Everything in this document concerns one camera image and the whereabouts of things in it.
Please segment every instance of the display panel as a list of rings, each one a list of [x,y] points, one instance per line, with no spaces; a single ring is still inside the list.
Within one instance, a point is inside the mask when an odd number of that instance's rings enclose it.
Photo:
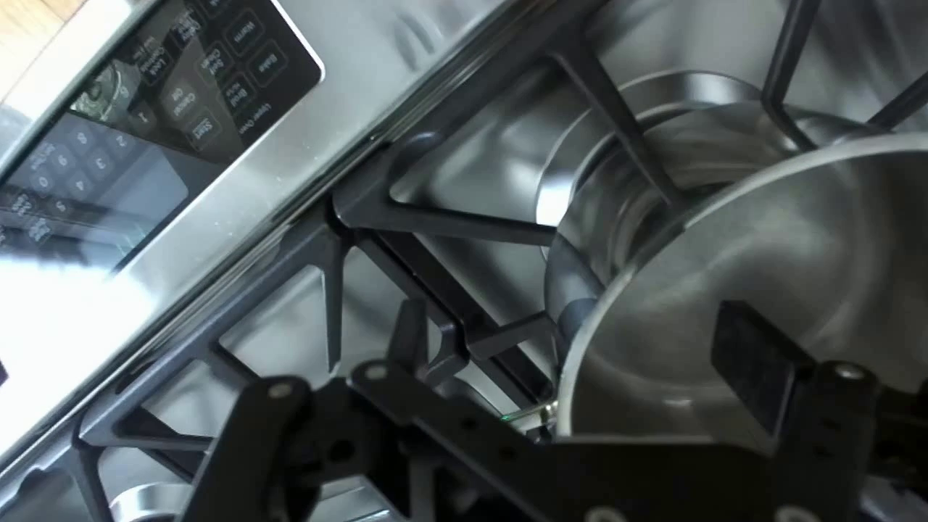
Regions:
[[[0,185],[0,255],[119,268],[313,84],[267,0],[168,0]]]

